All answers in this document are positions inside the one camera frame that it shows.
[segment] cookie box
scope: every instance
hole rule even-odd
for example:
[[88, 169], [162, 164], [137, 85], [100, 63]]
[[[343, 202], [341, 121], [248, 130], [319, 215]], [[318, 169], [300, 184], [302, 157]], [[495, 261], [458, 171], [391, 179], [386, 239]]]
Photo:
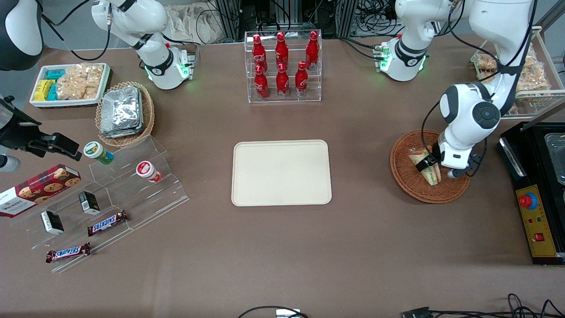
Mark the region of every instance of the cookie box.
[[58, 164], [0, 194], [0, 216], [15, 217], [81, 181], [80, 174]]

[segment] round wicker basket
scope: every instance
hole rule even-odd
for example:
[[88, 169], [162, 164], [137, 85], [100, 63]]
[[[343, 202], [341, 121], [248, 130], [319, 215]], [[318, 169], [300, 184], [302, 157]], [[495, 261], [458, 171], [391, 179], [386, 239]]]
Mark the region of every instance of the round wicker basket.
[[[439, 135], [437, 131], [424, 130], [427, 145], [435, 143]], [[436, 204], [449, 203], [463, 195], [471, 178], [464, 175], [450, 179], [447, 177], [449, 168], [440, 165], [441, 182], [430, 186], [408, 157], [408, 152], [413, 148], [422, 148], [420, 130], [400, 137], [390, 151], [390, 169], [394, 179], [406, 193], [422, 202]]]
[[[141, 101], [143, 103], [143, 119], [145, 123], [145, 129], [140, 134], [123, 136], [118, 138], [106, 138], [102, 134], [98, 134], [100, 140], [103, 143], [115, 146], [115, 147], [125, 147], [129, 144], [136, 142], [137, 140], [142, 139], [143, 137], [149, 135], [153, 130], [153, 125], [155, 124], [155, 109], [153, 107], [153, 100], [151, 96], [149, 96], [149, 92], [147, 89], [141, 85], [140, 83], [127, 81], [125, 83], [120, 83], [118, 85], [112, 86], [109, 91], [115, 91], [118, 89], [122, 89], [128, 85], [135, 86], [140, 89], [141, 91]], [[101, 112], [102, 112], [102, 100], [98, 101], [98, 106], [96, 106], [96, 127], [100, 130], [100, 121], [101, 121]]]

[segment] red button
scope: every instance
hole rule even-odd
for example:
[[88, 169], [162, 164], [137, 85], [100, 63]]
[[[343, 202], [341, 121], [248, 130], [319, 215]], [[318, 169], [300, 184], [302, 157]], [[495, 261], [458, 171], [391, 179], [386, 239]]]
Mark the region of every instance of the red button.
[[521, 207], [525, 208], [529, 208], [533, 204], [532, 197], [527, 194], [520, 196], [520, 198], [518, 198], [518, 202], [520, 203]]

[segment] red bottle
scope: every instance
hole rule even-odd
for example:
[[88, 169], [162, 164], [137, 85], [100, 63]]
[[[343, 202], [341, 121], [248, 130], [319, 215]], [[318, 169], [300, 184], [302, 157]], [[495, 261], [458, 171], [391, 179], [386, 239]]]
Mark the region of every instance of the red bottle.
[[261, 44], [261, 37], [258, 34], [253, 35], [253, 62], [263, 68], [263, 73], [267, 72], [267, 53], [265, 47]]
[[284, 32], [277, 33], [277, 45], [275, 46], [275, 57], [277, 60], [277, 65], [279, 63], [284, 64], [286, 69], [288, 69], [288, 46], [285, 42]]
[[320, 45], [318, 44], [318, 32], [310, 32], [310, 41], [306, 45], [306, 68], [316, 70], [318, 67], [318, 52]]
[[296, 86], [296, 96], [306, 96], [306, 88], [308, 87], [308, 72], [306, 71], [306, 62], [298, 62], [298, 71], [296, 72], [294, 83]]
[[261, 65], [255, 65], [255, 89], [260, 101], [267, 100], [269, 97], [269, 87], [267, 77], [263, 74], [263, 67]]
[[290, 96], [288, 75], [286, 74], [286, 66], [284, 64], [279, 63], [277, 68], [279, 69], [279, 73], [277, 73], [277, 95], [284, 100]]

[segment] small black box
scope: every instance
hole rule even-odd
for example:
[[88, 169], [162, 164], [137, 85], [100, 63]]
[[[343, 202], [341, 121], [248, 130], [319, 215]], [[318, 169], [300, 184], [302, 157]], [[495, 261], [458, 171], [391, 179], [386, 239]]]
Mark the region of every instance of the small black box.
[[100, 208], [98, 207], [98, 202], [96, 202], [96, 196], [90, 192], [83, 191], [79, 193], [79, 201], [82, 206], [82, 211], [88, 214], [98, 214], [100, 213]]
[[51, 234], [61, 234], [64, 232], [63, 223], [59, 216], [51, 211], [41, 212], [41, 219], [43, 220], [43, 226], [48, 233]]

